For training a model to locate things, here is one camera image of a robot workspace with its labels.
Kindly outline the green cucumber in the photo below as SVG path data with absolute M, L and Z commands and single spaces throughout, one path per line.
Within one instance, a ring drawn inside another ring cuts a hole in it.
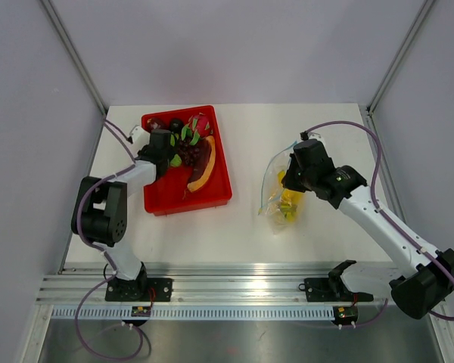
M 182 158 L 176 154 L 169 162 L 169 166 L 173 168 L 178 168 L 182 165 Z

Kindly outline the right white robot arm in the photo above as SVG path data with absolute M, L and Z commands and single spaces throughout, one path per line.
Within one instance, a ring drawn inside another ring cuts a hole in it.
M 346 261 L 328 281 L 335 299 L 352 293 L 390 297 L 414 319 L 423 318 L 454 291 L 454 250 L 440 250 L 419 237 L 378 201 L 367 181 L 351 166 L 336 167 L 322 142 L 294 145 L 283 185 L 313 192 L 362 228 L 396 266 L 391 272 Z

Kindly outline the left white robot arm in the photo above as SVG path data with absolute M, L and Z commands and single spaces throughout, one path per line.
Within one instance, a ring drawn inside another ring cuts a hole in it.
M 148 282 L 140 278 L 142 262 L 123 241 L 128 222 L 128 199 L 165 176 L 176 154 L 176 137 L 154 130 L 132 164 L 112 175 L 82 179 L 71 218 L 71 230 L 110 264 L 123 280 L 122 292 L 132 301 L 143 299 Z

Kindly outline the clear zip top bag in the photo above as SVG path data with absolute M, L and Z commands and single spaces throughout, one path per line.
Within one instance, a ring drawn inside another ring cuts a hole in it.
M 263 175 L 258 215 L 266 219 L 273 234 L 293 226 L 305 207 L 304 194 L 282 184 L 291 163 L 290 153 L 297 144 L 295 141 L 273 156 Z

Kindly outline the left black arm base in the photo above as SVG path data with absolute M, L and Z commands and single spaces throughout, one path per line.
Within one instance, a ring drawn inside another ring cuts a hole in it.
M 104 299 L 116 303 L 150 301 L 167 303 L 171 300 L 172 291 L 173 279 L 170 278 L 146 278 L 144 281 L 114 278 L 107 283 Z

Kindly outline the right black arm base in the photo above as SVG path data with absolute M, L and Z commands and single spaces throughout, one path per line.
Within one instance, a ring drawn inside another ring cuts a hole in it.
M 354 264 L 356 264 L 355 260 L 345 260 L 330 270 L 325 277 L 305 278 L 297 288 L 306 294 L 308 303 L 356 304 L 373 302 L 373 295 L 364 292 L 353 293 L 342 282 L 342 273 Z

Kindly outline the yellow banana bunch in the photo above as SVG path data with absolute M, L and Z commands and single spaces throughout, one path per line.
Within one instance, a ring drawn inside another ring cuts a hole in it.
M 276 183 L 271 187 L 267 214 L 274 225 L 285 226 L 296 222 L 303 208 L 303 193 L 284 188 L 282 179 L 286 171 L 276 174 Z

